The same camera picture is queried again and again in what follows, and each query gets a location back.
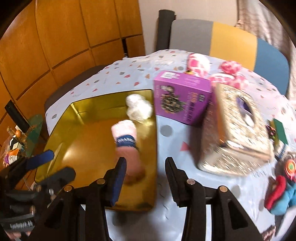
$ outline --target white wall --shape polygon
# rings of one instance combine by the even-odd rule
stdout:
[[[234,26],[237,0],[139,0],[146,54],[155,51],[158,11],[168,9],[177,19],[196,18]]]

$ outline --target pink plush toy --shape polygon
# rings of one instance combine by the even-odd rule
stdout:
[[[111,131],[116,143],[115,161],[117,162],[120,157],[126,159],[124,183],[128,185],[134,184],[145,176],[145,168],[136,148],[136,126],[131,120],[122,120],[113,125]]]
[[[210,61],[202,54],[191,53],[187,58],[187,73],[205,78],[210,71]]]
[[[245,76],[238,74],[242,66],[236,61],[225,61],[219,67],[223,72],[212,74],[208,79],[215,86],[217,82],[223,83],[234,88],[244,90],[248,85],[249,81]]]

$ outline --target wooden wall panel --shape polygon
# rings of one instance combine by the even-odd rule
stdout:
[[[37,30],[50,67],[88,49],[79,0],[36,1]]]
[[[9,102],[10,99],[11,99],[10,94],[8,93],[0,75],[0,119],[2,119],[2,117],[6,113],[6,110],[4,109],[4,107]]]
[[[92,49],[96,65],[108,65],[124,57],[121,40],[116,40]]]
[[[9,115],[6,115],[3,121],[0,123],[0,144],[3,145],[3,142],[9,137],[7,132],[7,127],[14,128],[16,124],[10,118]]]
[[[130,58],[145,56],[145,45],[143,35],[126,38],[126,46],[128,49],[128,56]]]
[[[90,46],[120,38],[113,0],[80,0]]]
[[[53,72],[58,85],[62,86],[75,76],[94,66],[95,64],[91,52],[87,50],[59,65]]]
[[[32,1],[0,39],[0,71],[14,99],[48,71],[34,17]]]
[[[57,88],[52,73],[49,72],[28,89],[16,104],[27,119],[36,114],[45,116],[44,103]]]
[[[138,0],[114,0],[121,37],[142,34]]]

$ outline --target patterned tablecloth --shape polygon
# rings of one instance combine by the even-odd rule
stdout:
[[[153,89],[153,79],[161,70],[184,72],[188,52],[183,50],[160,50],[153,54],[124,58],[107,66],[74,89],[66,93],[46,112],[46,123],[49,134],[70,103],[85,98],[121,91]],[[208,57],[211,69],[209,74],[219,73],[223,60]],[[280,120],[288,136],[292,150],[296,150],[295,111],[285,96],[275,86],[256,73],[243,68],[240,73],[249,80],[245,90],[251,95],[265,120]],[[148,213],[117,213],[107,211],[107,222],[110,237],[118,240],[181,240],[186,208],[178,208],[173,202],[166,180],[164,161],[166,157],[174,158],[178,168],[186,171],[204,186],[217,188],[227,186],[249,214],[260,232],[273,225],[275,218],[264,208],[264,198],[268,187],[268,177],[275,177],[276,160],[263,166],[247,177],[229,178],[216,176],[198,170],[194,165],[194,151],[190,150],[189,137],[199,129],[180,122],[157,116],[158,143],[158,187],[157,201],[154,209]],[[291,208],[284,218],[277,237],[280,240],[291,221],[296,209]],[[207,238],[211,240],[211,215],[207,208]]]

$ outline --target screw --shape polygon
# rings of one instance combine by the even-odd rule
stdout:
[[[35,206],[31,206],[31,207],[30,207],[30,213],[33,214],[33,215],[36,213],[36,208],[35,208]]]
[[[41,185],[37,185],[37,186],[36,186],[36,191],[37,191],[37,192],[41,192],[41,189],[42,189]]]
[[[100,178],[97,180],[97,184],[102,185],[104,184],[106,181],[103,178]]]
[[[189,185],[193,185],[193,184],[195,184],[195,181],[194,181],[193,179],[191,179],[191,178],[187,179],[186,182],[187,182]]]
[[[65,192],[70,192],[72,190],[72,187],[70,185],[67,185],[64,187]]]
[[[221,186],[219,189],[220,189],[221,192],[227,192],[228,191],[228,188],[225,187],[225,186]]]
[[[54,190],[53,189],[49,189],[49,194],[50,194],[50,196],[54,195]]]

